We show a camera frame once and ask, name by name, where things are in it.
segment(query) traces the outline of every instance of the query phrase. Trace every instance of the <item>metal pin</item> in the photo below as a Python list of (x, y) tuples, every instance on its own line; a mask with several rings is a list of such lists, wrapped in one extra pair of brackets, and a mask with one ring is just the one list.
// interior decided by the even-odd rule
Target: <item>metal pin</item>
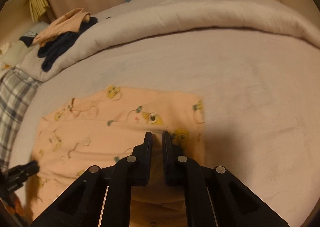
[(216, 168), (216, 171), (219, 173), (219, 174), (224, 174), (226, 172), (226, 169), (223, 167), (223, 166), (218, 166)]
[(186, 158), (184, 155), (178, 157), (178, 161), (181, 163), (185, 163), (188, 161), (188, 158)]
[(96, 173), (96, 172), (99, 171), (99, 169), (100, 169), (100, 167), (98, 167), (97, 165), (93, 165), (93, 166), (91, 166), (91, 167), (89, 168), (89, 172), (90, 172), (90, 173)]
[(135, 162), (136, 160), (137, 160), (137, 158), (134, 155), (131, 155), (131, 156), (127, 157), (127, 161), (130, 162), (130, 163)]

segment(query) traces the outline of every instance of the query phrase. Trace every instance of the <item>bed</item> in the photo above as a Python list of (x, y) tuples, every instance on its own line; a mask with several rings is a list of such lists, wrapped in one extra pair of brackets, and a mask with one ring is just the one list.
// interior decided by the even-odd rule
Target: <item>bed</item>
[(72, 97), (110, 84), (180, 90), (204, 98), (206, 165), (226, 166), (291, 227), (310, 223), (320, 197), (317, 28), (273, 0), (134, 0), (96, 17), (51, 72), (35, 52), (21, 64), (44, 83), (10, 166), (29, 161), (40, 117)]

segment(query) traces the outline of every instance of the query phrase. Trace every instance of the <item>plaid fabric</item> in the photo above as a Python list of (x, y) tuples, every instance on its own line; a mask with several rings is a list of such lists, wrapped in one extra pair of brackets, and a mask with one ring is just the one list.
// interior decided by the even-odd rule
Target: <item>plaid fabric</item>
[(8, 169), (19, 127), (41, 82), (18, 68), (8, 71), (0, 83), (0, 169)]

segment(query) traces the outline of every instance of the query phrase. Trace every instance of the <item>orange cloth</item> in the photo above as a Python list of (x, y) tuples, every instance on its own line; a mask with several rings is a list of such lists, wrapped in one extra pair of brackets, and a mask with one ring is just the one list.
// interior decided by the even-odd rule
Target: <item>orange cloth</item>
[(47, 42), (53, 41), (58, 35), (66, 32), (79, 32), (81, 23), (88, 22), (90, 13), (83, 12), (83, 8), (77, 8), (69, 13), (61, 16), (53, 21), (47, 29), (41, 31), (34, 39), (32, 44), (37, 44), (44, 47)]
[(163, 179), (162, 132), (184, 154), (204, 164), (203, 106), (199, 97), (110, 86), (85, 99), (72, 99), (42, 118), (33, 157), (40, 165), (39, 189), (31, 200), (38, 217), (91, 165), (114, 165), (154, 136), (150, 181), (132, 188), (132, 226), (185, 226), (182, 188), (167, 187)]

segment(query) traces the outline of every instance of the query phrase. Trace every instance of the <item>mattress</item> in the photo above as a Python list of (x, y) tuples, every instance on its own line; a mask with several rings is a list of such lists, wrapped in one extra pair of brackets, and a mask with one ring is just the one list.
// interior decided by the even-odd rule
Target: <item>mattress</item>
[[(43, 83), (25, 113), (10, 166), (24, 164), (39, 119), (107, 85), (200, 95), (206, 165), (223, 165), (291, 227), (320, 197), (320, 50), (249, 29), (196, 29), (103, 50)], [(19, 190), (22, 202), (25, 190)]]

